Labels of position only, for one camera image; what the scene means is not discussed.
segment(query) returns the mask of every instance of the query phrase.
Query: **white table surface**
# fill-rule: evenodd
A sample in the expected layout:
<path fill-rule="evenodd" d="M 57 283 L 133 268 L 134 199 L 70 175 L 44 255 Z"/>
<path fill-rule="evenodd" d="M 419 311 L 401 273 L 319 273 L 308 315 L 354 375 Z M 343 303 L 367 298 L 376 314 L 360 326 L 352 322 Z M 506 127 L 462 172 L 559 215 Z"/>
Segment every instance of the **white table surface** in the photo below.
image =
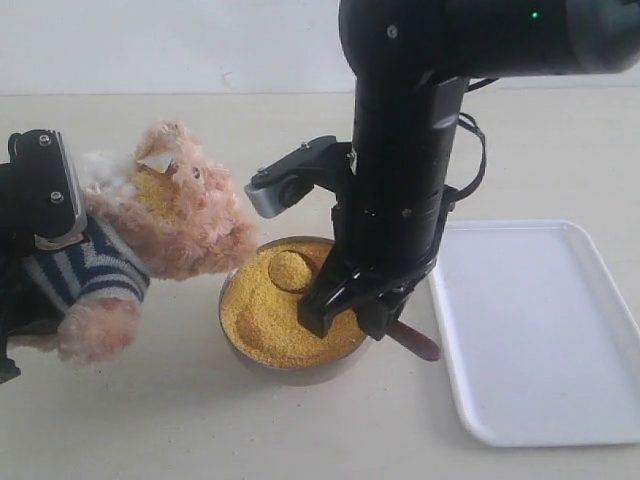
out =
<path fill-rule="evenodd" d="M 303 140 L 348 139 L 351 108 L 349 95 L 0 97 L 0 137 L 51 127 L 76 154 L 127 150 L 150 122 L 172 116 L 241 187 Z M 492 90 L 471 94 L 465 110 L 487 133 L 489 169 L 452 219 L 579 223 L 640 318 L 640 90 Z M 478 160 L 478 144 L 460 131 L 450 181 L 468 181 Z M 331 204 L 329 194 L 315 192 L 281 217 L 260 220 L 262 238 L 329 236 Z M 479 444 L 457 418 L 446 365 L 423 363 L 391 340 L 332 383 L 263 383 L 223 343 L 222 281 L 154 283 L 138 342 L 113 364 L 76 372 L 55 355 L 14 350 L 23 375 L 0 387 L 0 478 L 637 478 L 637 447 Z M 424 284 L 403 318 L 437 338 L 427 292 Z"/>

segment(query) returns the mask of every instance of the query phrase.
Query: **metal bowl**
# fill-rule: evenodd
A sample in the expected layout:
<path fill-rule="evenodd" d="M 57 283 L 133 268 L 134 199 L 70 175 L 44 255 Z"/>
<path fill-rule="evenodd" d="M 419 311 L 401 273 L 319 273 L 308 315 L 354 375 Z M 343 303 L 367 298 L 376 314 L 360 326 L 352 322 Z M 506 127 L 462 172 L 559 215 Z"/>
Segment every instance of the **metal bowl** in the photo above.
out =
<path fill-rule="evenodd" d="M 333 240 L 312 236 L 286 237 L 260 246 L 258 248 L 258 252 L 268 250 L 269 248 L 277 247 L 282 244 L 291 243 L 325 243 L 333 245 Z M 323 365 L 309 368 L 273 367 L 249 357 L 244 352 L 242 352 L 229 338 L 229 335 L 224 328 L 224 323 L 222 322 L 222 301 L 224 300 L 224 296 L 227 292 L 229 284 L 231 283 L 231 280 L 233 279 L 237 271 L 238 270 L 236 269 L 229 273 L 222 285 L 218 303 L 218 320 L 220 322 L 220 328 L 222 329 L 224 337 L 227 341 L 227 345 L 229 345 L 229 348 L 231 349 L 233 354 L 240 361 L 240 363 L 242 363 L 249 371 L 255 373 L 256 375 L 288 386 L 304 387 L 319 385 L 321 383 L 333 380 L 334 378 L 354 366 L 360 360 L 360 358 L 362 358 L 368 347 L 371 345 L 371 339 L 369 337 L 365 337 L 360 346 L 346 356 L 338 358 L 337 360 L 333 360 L 329 363 L 325 363 Z"/>

